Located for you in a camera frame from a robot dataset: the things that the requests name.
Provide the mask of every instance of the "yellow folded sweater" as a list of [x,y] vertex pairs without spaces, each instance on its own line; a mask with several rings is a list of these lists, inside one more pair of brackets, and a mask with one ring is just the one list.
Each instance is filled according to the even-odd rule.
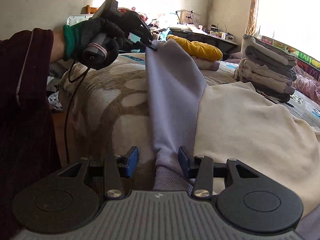
[[220,49],[199,41],[188,41],[184,38],[174,35],[168,35],[168,39],[174,39],[190,56],[204,58],[210,61],[222,59],[222,52]]

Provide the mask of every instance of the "green glove cuff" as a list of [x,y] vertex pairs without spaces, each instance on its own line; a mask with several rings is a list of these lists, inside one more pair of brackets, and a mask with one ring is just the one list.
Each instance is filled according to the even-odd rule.
[[63,60],[67,61],[71,58],[77,60],[77,47],[80,41],[80,28],[81,24],[76,24],[73,26],[64,25],[63,26],[63,36],[65,42],[64,57]]

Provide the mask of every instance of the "black cable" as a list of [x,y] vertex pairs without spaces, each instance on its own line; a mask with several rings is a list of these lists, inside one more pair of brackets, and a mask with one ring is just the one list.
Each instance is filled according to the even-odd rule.
[[76,61],[74,60],[73,63],[72,63],[71,68],[69,69],[68,80],[69,80],[70,83],[74,83],[74,82],[78,81],[81,77],[82,77],[82,79],[80,80],[79,84],[76,86],[76,89],[75,89],[75,91],[73,92],[73,95],[72,95],[72,97],[71,97],[71,99],[70,99],[70,102],[69,102],[69,105],[68,105],[68,109],[67,109],[66,119],[65,119],[65,122],[64,122],[64,145],[65,145],[65,147],[66,147],[67,164],[70,164],[69,149],[68,149],[68,142],[67,142],[67,126],[68,126],[69,111],[70,111],[71,103],[72,103],[72,101],[73,101],[73,98],[75,97],[75,94],[76,94],[78,88],[80,87],[80,85],[82,84],[82,82],[83,82],[84,79],[85,79],[85,76],[87,75],[88,71],[90,70],[90,68],[87,68],[86,71],[84,71],[84,72],[83,72],[80,76],[78,76],[76,79],[70,80],[70,72],[72,71],[75,62],[76,62]]

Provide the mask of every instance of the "stack of folded clothes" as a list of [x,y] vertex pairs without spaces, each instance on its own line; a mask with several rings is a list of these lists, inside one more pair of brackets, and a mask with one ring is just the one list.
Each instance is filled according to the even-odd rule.
[[295,56],[248,34],[243,35],[241,52],[242,60],[233,78],[251,82],[257,90],[288,102],[295,91],[292,83],[297,79],[292,70],[297,65]]

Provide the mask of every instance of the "pink blanket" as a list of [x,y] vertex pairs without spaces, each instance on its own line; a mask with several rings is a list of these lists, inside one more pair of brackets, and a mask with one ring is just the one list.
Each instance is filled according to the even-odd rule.
[[317,104],[320,104],[320,82],[299,66],[295,66],[293,69],[297,73],[297,80],[293,82],[292,86]]

